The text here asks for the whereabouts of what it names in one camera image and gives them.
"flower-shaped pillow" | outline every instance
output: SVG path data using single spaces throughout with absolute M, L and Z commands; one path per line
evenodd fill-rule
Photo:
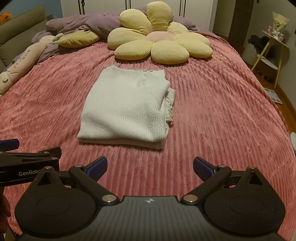
M 147 16 L 128 9 L 119 16 L 122 28 L 108 36 L 108 47 L 122 60 L 139 60 L 151 54 L 160 64 L 180 64 L 189 56 L 208 58 L 212 55 L 210 41 L 201 34 L 189 32 L 177 22 L 170 22 L 171 9 L 161 1 L 147 5 Z

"white wardrobe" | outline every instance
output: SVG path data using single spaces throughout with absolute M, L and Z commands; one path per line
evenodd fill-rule
M 84 0 L 85 13 L 121 13 L 130 8 L 147 5 L 153 0 Z M 217 0 L 162 0 L 167 3 L 174 16 L 192 20 L 202 30 L 213 30 Z M 78 0 L 61 0 L 64 17 L 79 14 Z

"yellow flower pillow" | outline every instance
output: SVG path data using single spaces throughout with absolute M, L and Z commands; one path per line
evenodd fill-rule
M 160 64 L 180 64 L 189 56 L 208 58 L 213 54 L 210 41 L 203 35 L 189 32 L 177 22 L 170 22 L 171 9 L 161 1 L 147 5 L 147 16 L 128 9 L 119 16 L 122 28 L 108 36 L 108 47 L 122 60 L 139 60 L 151 54 Z
M 101 36 L 90 30 L 78 30 L 62 36 L 58 44 L 66 48 L 81 48 L 97 42 Z

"white sweater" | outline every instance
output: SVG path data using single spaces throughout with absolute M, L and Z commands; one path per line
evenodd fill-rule
M 173 121 L 176 91 L 164 70 L 103 70 L 81 114 L 81 142 L 162 149 Z

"pink blanket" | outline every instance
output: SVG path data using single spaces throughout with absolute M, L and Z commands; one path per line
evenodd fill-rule
M 147 58 L 117 61 L 100 42 L 36 65 L 0 99 L 0 137 L 18 138 L 19 151 L 37 152 L 60 146 L 60 169 L 86 165 L 104 155 L 108 171 L 99 181 L 118 195 L 179 198 L 201 183 L 192 162 L 201 156 L 233 170 L 257 166 L 286 206 L 280 235 L 291 239 L 296 226 L 296 160 L 287 126 L 240 56 L 219 37 L 209 37 L 211 59 L 190 58 L 163 66 Z M 77 133 L 85 98 L 110 65 L 127 69 L 164 69 L 177 92 L 174 122 L 162 151 L 132 146 L 80 144 Z M 14 207 L 28 184 L 11 186 L 9 223 L 20 232 Z

